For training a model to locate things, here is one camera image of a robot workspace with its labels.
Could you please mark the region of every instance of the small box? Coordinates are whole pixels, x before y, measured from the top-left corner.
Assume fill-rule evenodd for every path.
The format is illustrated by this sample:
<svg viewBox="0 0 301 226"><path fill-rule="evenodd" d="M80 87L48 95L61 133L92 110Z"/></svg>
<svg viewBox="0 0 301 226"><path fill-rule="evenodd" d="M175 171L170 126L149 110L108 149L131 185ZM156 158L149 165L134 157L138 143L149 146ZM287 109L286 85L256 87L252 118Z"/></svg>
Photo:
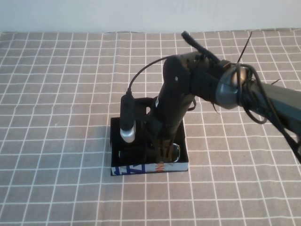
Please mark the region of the small box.
<svg viewBox="0 0 301 226"><path fill-rule="evenodd" d="M120 135L119 117L111 118L111 176L129 175L129 174L145 174L145 173L162 173L162 172L179 172L188 170L188 155L185 142L185 131L183 122L181 122L174 143L180 147L180 157L177 162L149 162L137 161L134 164L122 164L119 158L119 151L124 148L143 147L145 136L140 128L141 122L137 123L136 137L133 143L126 143Z"/></svg>

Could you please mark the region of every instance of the white wall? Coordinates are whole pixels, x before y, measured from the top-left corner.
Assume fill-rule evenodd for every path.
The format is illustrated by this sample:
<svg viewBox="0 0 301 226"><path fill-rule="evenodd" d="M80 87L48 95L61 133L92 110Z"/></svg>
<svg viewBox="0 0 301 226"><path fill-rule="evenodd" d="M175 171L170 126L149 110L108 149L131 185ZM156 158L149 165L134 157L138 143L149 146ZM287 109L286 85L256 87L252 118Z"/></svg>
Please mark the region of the white wall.
<svg viewBox="0 0 301 226"><path fill-rule="evenodd" d="M301 0L0 0L0 31L301 28Z"/></svg>

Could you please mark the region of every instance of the robotic arm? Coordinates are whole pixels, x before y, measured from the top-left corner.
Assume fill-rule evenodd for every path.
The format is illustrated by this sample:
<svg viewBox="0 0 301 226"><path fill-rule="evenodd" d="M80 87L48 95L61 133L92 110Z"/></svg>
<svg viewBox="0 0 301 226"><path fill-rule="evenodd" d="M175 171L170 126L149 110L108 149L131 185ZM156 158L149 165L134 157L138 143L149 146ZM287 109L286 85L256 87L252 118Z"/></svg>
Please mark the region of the robotic arm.
<svg viewBox="0 0 301 226"><path fill-rule="evenodd" d="M135 78L157 60L133 78L122 97L120 136L128 146L120 150L120 161L131 164L150 159L176 162L180 155L179 146L174 143L176 132L198 96L225 109L242 106L257 123L269 120L284 135L301 162L301 92L262 84L252 66L219 60L188 33L183 32L182 37L197 51L159 59L166 59L159 95L154 99L134 99L131 93ZM263 116L264 120L256 119L251 111ZM298 141L286 130L295 133Z"/></svg>

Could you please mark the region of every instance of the black cable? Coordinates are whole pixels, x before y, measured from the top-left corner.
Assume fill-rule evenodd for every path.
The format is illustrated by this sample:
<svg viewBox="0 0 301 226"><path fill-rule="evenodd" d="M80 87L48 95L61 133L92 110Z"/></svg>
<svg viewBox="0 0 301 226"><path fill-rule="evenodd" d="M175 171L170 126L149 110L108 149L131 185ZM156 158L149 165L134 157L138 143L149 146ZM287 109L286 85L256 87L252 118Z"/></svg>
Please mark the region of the black cable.
<svg viewBox="0 0 301 226"><path fill-rule="evenodd" d="M196 102L196 100L195 99L193 99L193 107L190 107L190 108L188 108L188 112L190 112L190 111L193 111L194 109L196 109L196 106L197 106L197 102Z"/></svg>
<svg viewBox="0 0 301 226"><path fill-rule="evenodd" d="M254 75L255 77L255 82L262 94L262 97L264 99L264 101L266 102L266 105L268 107L269 113L265 113L264 117L265 119L263 121L259 121L258 119L256 119L248 110L248 106L246 105L246 102L242 96L242 91L241 91L241 87L240 87L240 67L245 67L248 68L251 72L251 75ZM255 122L259 122L260 124L263 124L264 121L266 121L267 119L269 119L269 121L278 129L279 132L282 133L282 135L284 136L284 138L286 139L287 143L289 144L290 148L292 149L293 153L295 154L296 158L298 159L298 161L301 163L301 155L298 153L298 148L300 143L298 144L296 141L294 141L294 139L286 132L283 124L281 123L276 110L273 106L273 104L271 103L270 99L268 98L262 84L260 81L260 78L258 76L258 73L256 72L256 70L251 66L251 65L246 65L246 64L236 64L236 70L237 70L237 80L238 80L238 94L241 97L241 104L245 110L245 112L248 114L248 116ZM250 91L250 86L251 86L251 82L253 82L253 80L249 77L247 78L247 80L244 82L244 84L246 85L246 90L247 93L249 94L249 96L251 96L251 98L253 99L253 101L256 102L256 99L254 98L254 96L252 95L251 91Z"/></svg>
<svg viewBox="0 0 301 226"><path fill-rule="evenodd" d="M136 78L138 77L138 75L141 74L141 72L143 72L146 68L148 68L149 66L152 66L153 64L155 64L155 63L157 63L157 62L159 62L159 61L166 60L166 59L168 59L168 58L170 58L170 57L172 57L172 56L166 56L166 57L160 58L160 59L158 59L158 60L155 60L155 61L149 63L149 64L146 65L144 68L142 68L142 69L141 69L141 70L133 77L133 79L131 80L131 82L130 82L128 88L127 88L127 90L128 90L128 91L131 91L132 84L134 83L135 79L136 79Z"/></svg>
<svg viewBox="0 0 301 226"><path fill-rule="evenodd" d="M262 121L259 120L259 119L257 119L257 118L255 118L255 117L252 115L252 113L250 112L250 110L249 110L249 108L248 108L248 106L247 106L247 104L246 104L246 100L244 99L244 97L243 97L243 95L242 95L241 85L240 85L240 64L239 64L239 63L236 64L236 75L237 75L237 83L238 83L238 98L241 97L240 102L241 102L241 105L242 105L242 107L243 107L245 113L246 113L246 114L247 114L254 122L256 122L256 123L258 123L258 124L265 124L265 123L267 122L267 118L264 118ZM250 92L250 84L251 84L251 83L248 82L248 81L251 81L251 78L252 78L252 77L249 76L249 77L246 79L246 81L244 82L244 84L246 84L246 88L247 88L247 91L248 91L249 96L251 96L252 99L253 99L253 102L255 102L255 101L254 101L255 98L254 98L253 94Z"/></svg>

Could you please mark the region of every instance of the gray grid tablecloth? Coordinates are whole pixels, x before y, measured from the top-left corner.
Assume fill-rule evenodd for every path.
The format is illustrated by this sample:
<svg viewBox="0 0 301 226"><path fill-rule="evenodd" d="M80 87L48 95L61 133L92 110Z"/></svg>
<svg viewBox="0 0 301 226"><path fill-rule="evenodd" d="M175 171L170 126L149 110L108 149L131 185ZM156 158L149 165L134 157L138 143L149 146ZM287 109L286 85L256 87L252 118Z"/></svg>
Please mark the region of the gray grid tablecloth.
<svg viewBox="0 0 301 226"><path fill-rule="evenodd" d="M236 62L249 32L192 36ZM192 51L180 34L0 33L0 225L301 225L301 168L269 123L198 100L188 172L110 176L110 117L133 75ZM301 89L301 31L256 31L242 57ZM135 97L155 97L162 64Z"/></svg>

